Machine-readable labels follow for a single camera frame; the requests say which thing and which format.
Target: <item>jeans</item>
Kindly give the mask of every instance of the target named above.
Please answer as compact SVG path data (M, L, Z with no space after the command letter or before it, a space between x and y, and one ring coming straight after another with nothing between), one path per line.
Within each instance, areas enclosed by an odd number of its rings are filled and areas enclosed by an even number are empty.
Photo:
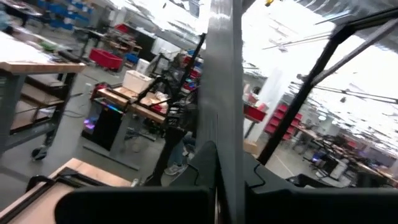
M170 155L169 164L176 164L178 166L182 165L183 155L182 152L184 151L185 145L195 145L196 139L192 137L191 134L187 134L181 141L174 146L174 149Z

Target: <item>black metal frame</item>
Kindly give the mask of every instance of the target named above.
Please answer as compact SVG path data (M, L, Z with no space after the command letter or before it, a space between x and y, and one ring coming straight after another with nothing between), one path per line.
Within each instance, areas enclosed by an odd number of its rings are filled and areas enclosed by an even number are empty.
M285 116L279 123L276 131L270 137L268 143L264 146L264 149L262 150L260 156L257 158L261 164L265 165L267 161L271 158L271 155L274 153L276 147L279 145L280 141L283 138L283 135L286 133L287 128L292 123L295 115L299 112L301 106L304 104L304 101L307 99L307 96L310 94L312 88L324 78L331 75L331 73L329 73L322 74L322 76L320 76L320 74L324 72L327 63L331 59L331 56L335 53L337 47L359 30L381 26L389 22L390 20L397 18L398 8L393 8L379 13L375 13L361 19L357 19L355 21L349 21L346 24L338 26L334 29L330 40L324 48L321 56L318 58L311 72L308 74L307 79L304 81L300 91L297 93L297 95L293 99L293 102L290 104Z
M51 189L55 184L61 183L73 188L80 188L86 186L108 186L102 182L94 180L86 175L83 175L71 168L65 167L62 169L56 177L50 179L48 177L37 175L29 180L26 187L26 192L32 190L35 186L40 183L44 183L43 186L39 187L27 198L21 201L18 205L8 211L5 215L0 218L0 224L9 223L12 219L17 217L21 212L23 212L29 205L31 205L39 197L43 196L49 189Z

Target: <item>concrete floor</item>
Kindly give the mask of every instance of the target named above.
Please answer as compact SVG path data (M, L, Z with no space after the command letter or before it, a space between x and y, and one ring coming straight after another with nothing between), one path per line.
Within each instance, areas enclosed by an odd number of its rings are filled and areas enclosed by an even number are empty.
M56 42L73 43L72 38L66 38L65 40L64 37L55 36L51 32L44 32L42 35ZM120 83L122 79L122 77L110 75L98 68L88 67L78 76L73 93L81 93L86 83L92 85L98 82L115 84ZM71 99L67 110L83 115L88 112L89 107L90 102L88 97L83 95ZM44 138L34 139L3 154L0 158L0 210L7 207L24 193L30 177L37 174L49 175L73 157L127 180L147 177L152 173L164 143L163 139L150 142L147 139L138 138L127 144L126 158L141 167L140 171L135 171L83 149L83 145L89 143L86 139L80 137L84 116L77 116L77 118L72 118L71 116L76 117L76 114L71 112L65 113L55 142L44 160L33 162L30 158L31 150L41 145ZM264 142L265 138L262 137L259 141L259 147L262 147ZM295 151L288 148L280 146L266 167L282 178L301 173L313 176L308 164L303 162L302 158Z

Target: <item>shelf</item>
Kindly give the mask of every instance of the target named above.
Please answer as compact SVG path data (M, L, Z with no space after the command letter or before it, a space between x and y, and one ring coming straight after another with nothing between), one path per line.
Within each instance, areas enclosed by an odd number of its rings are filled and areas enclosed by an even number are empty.
M29 75L29 78L49 87L61 87L65 84L52 76L52 74L45 75Z
M26 83L22 87L21 94L44 106L52 106L63 102L63 100Z
M33 124L35 121L33 120L33 118L37 108L38 106L34 106L25 101L18 101L14 116L14 122L11 125L11 130ZM46 117L47 115L45 113L38 112L36 119L43 119Z

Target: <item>ceiling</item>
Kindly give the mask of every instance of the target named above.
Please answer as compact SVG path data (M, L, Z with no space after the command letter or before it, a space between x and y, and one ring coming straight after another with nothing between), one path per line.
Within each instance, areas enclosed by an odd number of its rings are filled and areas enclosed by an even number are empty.
M348 20L359 19L375 12L390 9L398 6L395 0L294 0L313 12L323 17L333 17L342 12L348 12L349 16L333 21L335 24L342 24ZM366 37L375 31L374 29L362 30L357 33L361 38ZM380 41L378 47L386 50L393 50L398 53L398 30Z

